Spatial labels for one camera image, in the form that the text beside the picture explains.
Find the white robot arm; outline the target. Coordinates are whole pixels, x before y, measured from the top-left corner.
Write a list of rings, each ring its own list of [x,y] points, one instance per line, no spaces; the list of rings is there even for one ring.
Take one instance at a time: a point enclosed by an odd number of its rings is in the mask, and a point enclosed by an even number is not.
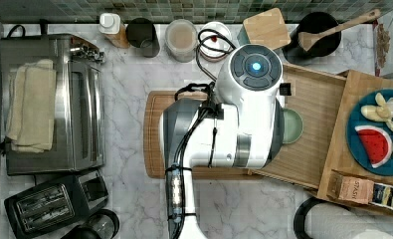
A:
[[[206,239],[196,216],[195,167],[259,169],[280,151],[284,114],[278,100],[283,64],[271,49],[247,44],[225,60],[205,101],[176,98],[161,114],[169,239]]]

